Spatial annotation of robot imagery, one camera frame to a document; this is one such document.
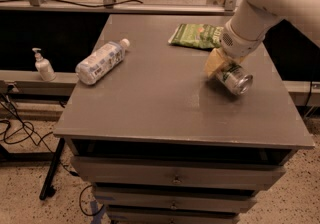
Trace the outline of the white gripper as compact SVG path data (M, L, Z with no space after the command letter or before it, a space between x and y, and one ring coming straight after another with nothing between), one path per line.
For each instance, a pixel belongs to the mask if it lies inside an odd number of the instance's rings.
M207 77L214 77L218 71L231 62L231 58L245 57L253 52L263 39L263 36L257 39L245 39L235 32L231 22L228 21L219 37L222 48L214 48L206 60L204 71Z

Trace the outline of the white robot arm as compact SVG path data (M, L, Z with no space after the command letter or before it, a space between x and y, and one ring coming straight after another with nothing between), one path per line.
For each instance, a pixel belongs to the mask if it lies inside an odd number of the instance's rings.
M320 45L320 0L242 0L224 25L220 47L208 56L206 75L211 78L228 63L242 62L283 19Z

